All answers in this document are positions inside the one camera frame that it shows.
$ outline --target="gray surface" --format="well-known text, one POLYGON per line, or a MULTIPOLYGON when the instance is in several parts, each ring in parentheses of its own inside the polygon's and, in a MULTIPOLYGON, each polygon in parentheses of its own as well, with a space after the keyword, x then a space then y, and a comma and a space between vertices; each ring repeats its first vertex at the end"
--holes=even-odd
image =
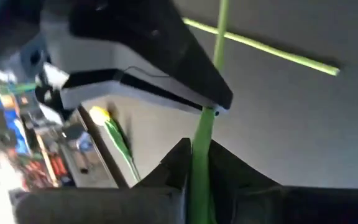
MULTIPOLYGON (((213 24, 218 1, 206 2, 177 1, 186 16, 213 24)), ((227 41, 223 77, 234 103, 216 120, 214 139, 281 184, 358 187, 358 2, 235 0, 231 15, 231 31, 334 60, 341 73, 332 77, 227 41)), ((214 36, 194 33, 211 54, 214 36)), ((132 128, 141 176, 196 128, 193 114, 129 98, 108 101, 124 129, 132 128)))

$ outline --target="yellow object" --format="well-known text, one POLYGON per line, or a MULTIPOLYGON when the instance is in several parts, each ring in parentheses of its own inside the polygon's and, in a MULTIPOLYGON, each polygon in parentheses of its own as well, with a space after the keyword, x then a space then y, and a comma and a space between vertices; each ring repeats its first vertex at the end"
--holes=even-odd
POLYGON ((99 106, 93 106, 89 111, 89 115, 95 124, 101 126, 111 119, 109 112, 99 106))
MULTIPOLYGON (((203 31, 212 33, 212 34, 218 34, 218 29, 215 27, 211 27, 211 26, 207 26, 205 24, 202 24, 200 22, 196 22, 194 20, 188 19, 188 18, 183 18, 183 22, 189 26, 195 27, 197 29, 201 29, 203 31)), ((292 62, 298 63, 300 65, 304 65, 316 70, 319 70, 320 72, 324 72, 330 75, 334 75, 336 76, 339 73, 339 68, 336 68, 334 66, 330 66, 330 65, 326 65, 324 63, 321 62, 317 62, 315 60, 306 58, 306 57, 302 57, 299 55, 295 55, 295 54, 291 54, 288 52, 284 52, 282 50, 278 50, 275 49, 271 46, 268 46, 266 44, 263 44, 261 42, 258 42, 256 40, 252 40, 250 38, 247 37, 243 37, 241 35, 237 35, 237 34, 233 34, 230 32, 226 32, 224 35, 226 38, 240 42, 242 44, 246 44, 248 46, 254 47, 256 49, 259 50, 263 50, 264 52, 270 53, 272 55, 276 55, 278 57, 290 60, 292 62)))

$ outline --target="green rod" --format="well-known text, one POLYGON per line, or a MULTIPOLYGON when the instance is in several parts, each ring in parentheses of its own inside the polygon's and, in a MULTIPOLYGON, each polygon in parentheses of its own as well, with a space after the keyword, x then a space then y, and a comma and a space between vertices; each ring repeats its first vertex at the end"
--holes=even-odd
MULTIPOLYGON (((221 0, 219 8, 218 35, 214 48, 213 63, 218 70, 223 68, 224 34, 226 32, 229 0, 221 0)), ((193 155, 190 181, 190 224, 210 224, 214 215, 210 212, 213 203, 209 189, 208 151, 211 144, 215 111, 203 108, 198 127, 193 138, 193 155)))
MULTIPOLYGON (((196 21, 188 19, 188 18, 183 18, 183 21, 184 21, 185 24, 188 24, 189 26, 195 27, 197 29, 201 29, 203 31, 206 31, 206 32, 209 32, 209 33, 212 33, 212 34, 219 35, 220 30, 215 28, 215 27, 211 27, 211 26, 202 24, 200 22, 196 22, 196 21)), ((252 40, 252 39, 250 39, 248 37, 233 34, 233 33, 230 33, 230 32, 226 32, 224 34, 224 36, 226 38, 228 38, 228 39, 240 42, 242 44, 246 44, 248 46, 254 47, 254 48, 259 49, 259 50, 263 50, 264 52, 267 52, 267 53, 270 53, 272 55, 275 55, 275 56, 290 60, 290 61, 298 63, 300 65, 304 65, 304 66, 319 70, 320 72, 324 72, 324 73, 327 73, 329 75, 336 76, 336 75, 338 75, 338 73, 340 71, 339 68, 336 68, 334 66, 326 65, 324 63, 317 62, 317 61, 312 60, 310 58, 306 58, 306 57, 303 57, 303 56, 299 56, 299 55, 291 54, 291 53, 288 53, 288 52, 284 52, 282 50, 275 49, 275 48, 273 48, 271 46, 268 46, 268 45, 263 44, 261 42, 258 42, 256 40, 252 40)))

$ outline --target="gray wall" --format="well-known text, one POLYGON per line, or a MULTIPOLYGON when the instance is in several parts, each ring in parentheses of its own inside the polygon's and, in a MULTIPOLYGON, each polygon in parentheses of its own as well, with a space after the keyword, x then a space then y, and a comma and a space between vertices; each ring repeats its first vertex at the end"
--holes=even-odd
MULTIPOLYGON (((216 120, 214 139, 281 184, 358 188, 358 2, 231 3, 232 32, 336 62, 341 73, 332 77, 227 41, 222 75, 234 92, 234 102, 229 114, 216 120)), ((177 4, 185 16, 215 24, 217 0, 177 4)), ((192 31, 211 55, 214 36, 192 31)), ((85 63, 72 61, 73 66, 85 63)), ((193 114, 134 99, 109 96, 85 105, 106 101, 117 106, 119 120, 132 136, 142 176, 180 138, 192 137, 196 128, 198 117, 193 114)), ((118 164, 126 172, 125 163, 118 164)))

